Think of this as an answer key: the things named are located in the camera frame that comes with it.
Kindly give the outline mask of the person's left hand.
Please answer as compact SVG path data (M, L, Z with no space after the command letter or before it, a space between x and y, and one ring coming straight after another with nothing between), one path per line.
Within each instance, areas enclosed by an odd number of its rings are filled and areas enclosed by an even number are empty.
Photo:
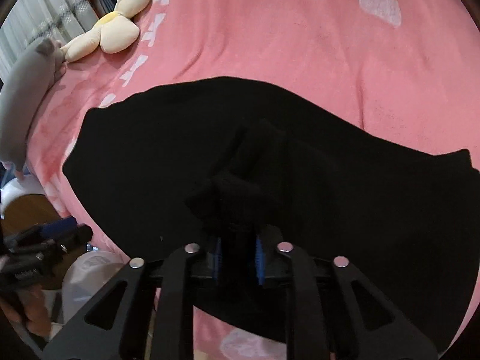
M40 284L26 289L21 298L24 313L27 317L25 327L34 335L48 338L50 336L51 321L45 303L45 295ZM7 319L12 323L22 323L19 313L13 308L11 302L1 293L1 309Z

